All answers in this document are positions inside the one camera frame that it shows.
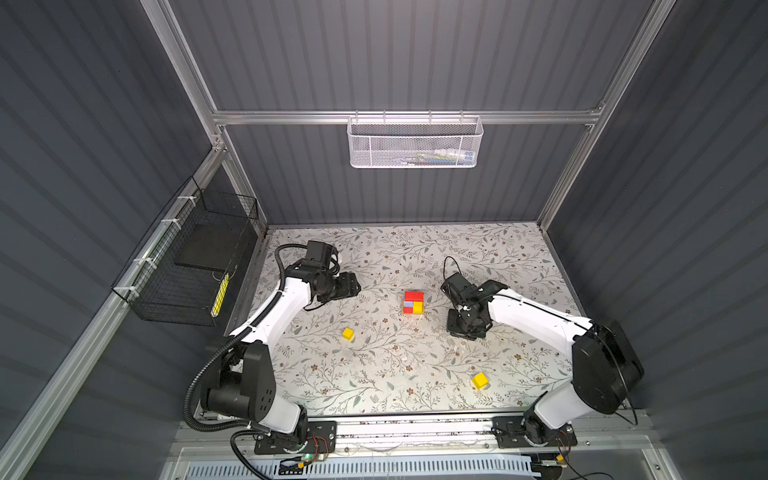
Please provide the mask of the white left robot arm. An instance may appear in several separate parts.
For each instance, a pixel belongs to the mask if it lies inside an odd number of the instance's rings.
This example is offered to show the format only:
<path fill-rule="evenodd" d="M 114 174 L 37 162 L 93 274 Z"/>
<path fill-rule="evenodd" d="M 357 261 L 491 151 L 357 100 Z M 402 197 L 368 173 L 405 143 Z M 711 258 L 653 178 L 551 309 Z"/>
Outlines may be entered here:
<path fill-rule="evenodd" d="M 290 267 L 267 301 L 231 332 L 190 386 L 199 391 L 202 410 L 228 419 L 217 424 L 197 421 L 192 399 L 187 398 L 188 425 L 199 431 L 259 428 L 283 444 L 303 444 L 308 436 L 306 408 L 278 392 L 272 355 L 287 327 L 313 300 L 327 304 L 360 291 L 352 272 Z"/>

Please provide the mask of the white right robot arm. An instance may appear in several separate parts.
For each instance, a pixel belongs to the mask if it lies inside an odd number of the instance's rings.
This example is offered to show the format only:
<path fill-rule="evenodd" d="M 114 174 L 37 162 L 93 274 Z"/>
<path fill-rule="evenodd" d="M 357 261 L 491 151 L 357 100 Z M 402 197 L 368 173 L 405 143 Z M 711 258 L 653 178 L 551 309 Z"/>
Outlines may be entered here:
<path fill-rule="evenodd" d="M 452 305 L 447 318 L 451 335 L 483 339 L 500 323 L 544 342 L 570 362 L 571 379 L 540 395 L 513 428 L 534 447 L 554 442 L 565 446 L 567 427 L 590 412 L 617 413 L 644 376 L 638 355 L 615 320 L 566 314 L 501 282 L 475 285 L 459 273 L 444 280 L 440 290 Z"/>

